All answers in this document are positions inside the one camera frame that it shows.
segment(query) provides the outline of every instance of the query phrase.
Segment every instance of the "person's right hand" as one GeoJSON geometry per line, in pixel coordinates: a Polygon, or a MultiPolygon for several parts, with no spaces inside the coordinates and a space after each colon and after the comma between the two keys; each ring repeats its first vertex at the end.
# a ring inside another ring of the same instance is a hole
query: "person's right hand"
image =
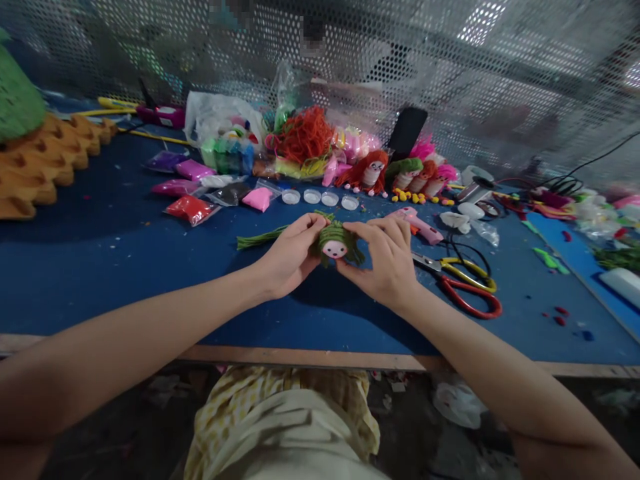
{"type": "Polygon", "coordinates": [[[338,272],[391,310],[412,302],[422,286],[415,278],[409,224],[383,218],[366,224],[345,222],[343,226],[369,244],[373,270],[356,268],[340,259],[335,262],[338,272]]]}

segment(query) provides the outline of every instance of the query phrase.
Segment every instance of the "person's left hand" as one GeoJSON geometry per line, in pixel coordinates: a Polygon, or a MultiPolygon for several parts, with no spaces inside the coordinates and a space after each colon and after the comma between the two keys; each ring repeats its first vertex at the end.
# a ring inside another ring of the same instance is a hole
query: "person's left hand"
{"type": "Polygon", "coordinates": [[[309,253],[320,230],[329,221],[318,213],[298,218],[253,266],[260,281],[267,282],[269,296],[274,299],[290,294],[320,264],[320,257],[309,253]]]}

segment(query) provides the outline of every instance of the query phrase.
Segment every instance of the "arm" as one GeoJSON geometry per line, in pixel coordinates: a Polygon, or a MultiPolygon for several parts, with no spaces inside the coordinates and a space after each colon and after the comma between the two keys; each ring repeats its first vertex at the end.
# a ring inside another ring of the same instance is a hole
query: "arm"
{"type": "Polygon", "coordinates": [[[562,472],[594,478],[638,476],[630,458],[562,384],[416,281],[406,222],[375,219],[344,226],[368,242],[373,270],[338,262],[339,272],[438,348],[509,428],[528,473],[547,469],[544,472],[554,476],[562,472]]]}
{"type": "Polygon", "coordinates": [[[248,268],[105,313],[1,362],[0,462],[21,445],[42,453],[231,318],[290,293],[318,265],[308,251],[326,224],[306,214],[248,268]]]}

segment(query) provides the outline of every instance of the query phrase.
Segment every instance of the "purple clay packet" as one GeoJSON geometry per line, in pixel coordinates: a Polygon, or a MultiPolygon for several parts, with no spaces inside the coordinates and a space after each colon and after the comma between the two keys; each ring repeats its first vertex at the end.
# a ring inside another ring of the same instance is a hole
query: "purple clay packet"
{"type": "Polygon", "coordinates": [[[175,170],[184,178],[188,178],[193,181],[198,181],[203,177],[208,177],[209,175],[215,175],[215,170],[211,170],[206,165],[198,163],[192,159],[178,163],[175,166],[175,170]]]}
{"type": "Polygon", "coordinates": [[[143,166],[153,171],[162,173],[173,173],[175,170],[175,166],[186,160],[186,155],[182,155],[181,153],[176,152],[170,152],[168,150],[162,150],[158,152],[156,156],[147,160],[143,166]]]}
{"type": "Polygon", "coordinates": [[[184,179],[173,179],[154,185],[151,191],[160,195],[168,195],[170,197],[183,197],[184,195],[193,195],[200,188],[199,182],[184,179]]]}

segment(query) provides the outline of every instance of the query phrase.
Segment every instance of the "scissors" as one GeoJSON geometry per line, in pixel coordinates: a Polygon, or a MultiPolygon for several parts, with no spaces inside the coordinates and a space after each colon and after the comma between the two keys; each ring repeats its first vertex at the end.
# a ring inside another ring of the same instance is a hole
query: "scissors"
{"type": "Polygon", "coordinates": [[[476,282],[476,280],[470,278],[466,273],[458,270],[457,268],[451,265],[452,263],[459,263],[460,262],[459,259],[447,258],[447,259],[442,259],[441,261],[436,261],[424,255],[420,255],[419,253],[416,253],[414,251],[411,252],[411,256],[413,257],[414,263],[418,264],[423,268],[426,268],[434,276],[436,276],[436,278],[440,282],[440,285],[439,285],[440,288],[442,288],[442,290],[444,290],[444,292],[449,296],[449,298],[451,298],[454,302],[456,302],[456,304],[458,304],[460,308],[462,308],[463,310],[466,310],[466,312],[482,320],[490,320],[490,319],[498,318],[500,315],[502,315],[502,304],[500,303],[500,300],[498,300],[498,298],[496,298],[496,296],[493,295],[493,292],[495,292],[495,282],[488,277],[488,275],[486,274],[486,272],[484,272],[484,270],[482,270],[473,262],[470,262],[469,260],[464,260],[464,265],[478,272],[480,276],[484,274],[483,277],[485,278],[485,280],[487,280],[489,284],[488,286],[485,286],[479,282],[476,282]],[[458,280],[453,280],[449,277],[446,277],[442,273],[442,270],[446,270],[448,272],[454,273],[456,276],[458,276],[459,278],[462,278],[467,283],[464,283],[458,280]],[[487,303],[491,307],[491,311],[486,313],[473,308],[458,294],[458,292],[455,291],[455,289],[466,290],[470,293],[474,293],[478,295],[479,297],[482,297],[484,300],[487,301],[487,303]]]}

